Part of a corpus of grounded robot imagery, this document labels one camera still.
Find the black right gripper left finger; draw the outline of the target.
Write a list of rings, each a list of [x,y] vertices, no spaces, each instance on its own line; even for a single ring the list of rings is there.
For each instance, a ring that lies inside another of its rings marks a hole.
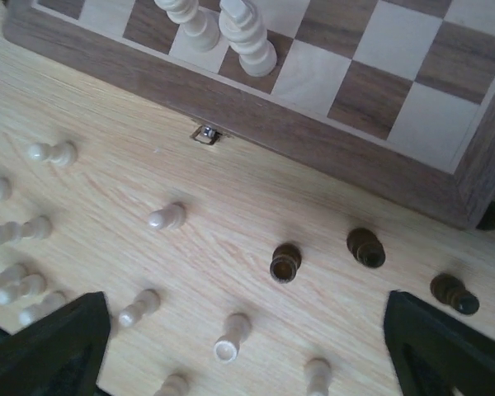
[[[86,293],[0,340],[0,395],[93,395],[110,337],[105,294]]]

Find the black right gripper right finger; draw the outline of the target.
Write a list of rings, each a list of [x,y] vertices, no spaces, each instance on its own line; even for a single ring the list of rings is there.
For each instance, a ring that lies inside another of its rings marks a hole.
[[[384,340],[404,395],[495,395],[495,341],[408,292],[389,293]]]

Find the white chess king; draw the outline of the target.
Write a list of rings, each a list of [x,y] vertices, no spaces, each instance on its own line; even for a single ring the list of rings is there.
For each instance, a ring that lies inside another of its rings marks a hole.
[[[195,50],[207,52],[218,44],[218,22],[213,15],[200,9],[197,0],[154,0],[154,3],[182,28]]]

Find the white chess queen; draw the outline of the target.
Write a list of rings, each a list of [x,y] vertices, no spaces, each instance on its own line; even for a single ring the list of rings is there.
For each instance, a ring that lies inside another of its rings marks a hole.
[[[265,77],[275,68],[275,46],[268,40],[262,14],[251,1],[219,2],[219,30],[230,48],[238,54],[244,72],[252,77]]]

